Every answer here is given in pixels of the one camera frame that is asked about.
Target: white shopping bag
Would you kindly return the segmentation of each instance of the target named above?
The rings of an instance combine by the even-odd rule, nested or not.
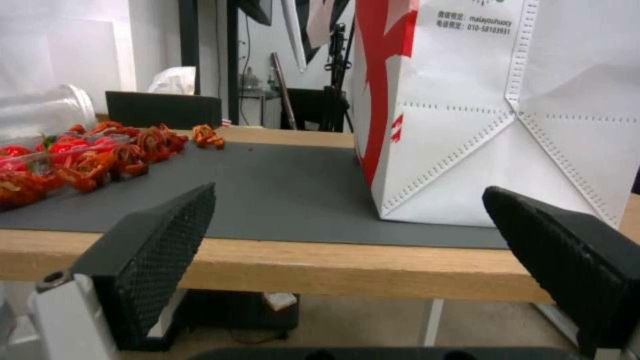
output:
[[[491,226],[502,186],[620,223],[638,0],[358,0],[356,150],[381,218]]]

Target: red pattern on bag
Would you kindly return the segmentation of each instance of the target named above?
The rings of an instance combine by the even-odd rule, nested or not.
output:
[[[391,130],[393,131],[393,133],[391,134],[391,142],[400,141],[400,136],[402,135],[402,120],[403,120],[403,114],[400,114],[400,116],[398,116],[396,121],[394,121],[394,123],[391,124]]]
[[[389,1],[403,1],[408,12],[385,34]],[[415,0],[379,0],[356,2],[356,20],[362,34],[362,45],[367,61],[367,78],[371,91],[371,124],[369,139],[362,160],[369,186],[373,183],[380,160],[388,118],[387,58],[393,55],[411,57],[413,34],[418,11]]]

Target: black chair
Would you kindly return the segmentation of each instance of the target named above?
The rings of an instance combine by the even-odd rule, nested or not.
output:
[[[161,122],[171,129],[190,130],[200,124],[222,124],[220,99],[199,95],[107,91],[109,118],[126,126],[149,127]]]

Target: gray table mat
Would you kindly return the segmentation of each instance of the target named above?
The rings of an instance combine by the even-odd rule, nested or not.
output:
[[[0,213],[0,228],[103,233],[129,212],[209,181],[218,200],[208,237],[506,248],[496,229],[380,220],[353,149],[250,143],[224,151],[189,143],[147,176]]]

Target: wooden table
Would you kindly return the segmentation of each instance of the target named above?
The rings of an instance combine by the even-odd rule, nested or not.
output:
[[[226,128],[228,142],[353,147],[347,134]],[[622,232],[640,240],[640,197]],[[0,279],[36,281],[68,267],[100,234],[0,229]],[[508,250],[206,238],[180,286],[373,297],[550,302]]]

